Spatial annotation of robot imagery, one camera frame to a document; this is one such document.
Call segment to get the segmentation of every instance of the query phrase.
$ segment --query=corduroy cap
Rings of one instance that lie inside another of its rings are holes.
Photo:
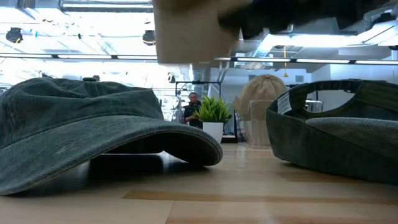
[[[274,75],[259,75],[244,86],[240,94],[235,97],[232,105],[245,121],[251,119],[265,120],[268,105],[261,106],[261,103],[252,101],[273,101],[286,90],[286,86],[280,78]]]
[[[202,166],[223,155],[207,133],[164,121],[149,89],[33,78],[0,96],[0,195],[30,189],[105,152],[162,151]]]
[[[322,90],[345,90],[354,97],[330,111],[305,110],[307,95]],[[371,80],[305,83],[276,99],[266,116],[272,151],[279,159],[398,185],[398,85]]]

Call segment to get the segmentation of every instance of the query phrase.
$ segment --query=wooden table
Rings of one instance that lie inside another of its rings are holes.
[[[209,168],[166,153],[101,156],[0,197],[0,224],[398,223],[398,187],[306,170],[270,149],[223,149]]]

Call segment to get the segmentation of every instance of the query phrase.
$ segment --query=person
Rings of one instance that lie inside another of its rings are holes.
[[[190,126],[196,128],[203,128],[203,123],[198,119],[194,112],[198,111],[201,106],[201,102],[198,100],[198,95],[195,92],[189,94],[189,105],[185,106],[184,120],[186,123],[189,122]]]

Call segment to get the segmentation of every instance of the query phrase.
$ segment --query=cap tag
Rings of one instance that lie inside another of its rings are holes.
[[[278,100],[278,113],[286,114],[287,112],[289,112],[291,110],[292,110],[292,107],[290,105],[290,96],[289,96],[289,93],[287,93],[286,95],[279,98],[279,100]]]

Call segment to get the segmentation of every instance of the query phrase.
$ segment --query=potted plant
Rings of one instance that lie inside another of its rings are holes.
[[[200,110],[194,113],[203,122],[204,132],[210,134],[219,143],[223,138],[224,124],[231,118],[226,103],[221,98],[215,100],[205,96]]]

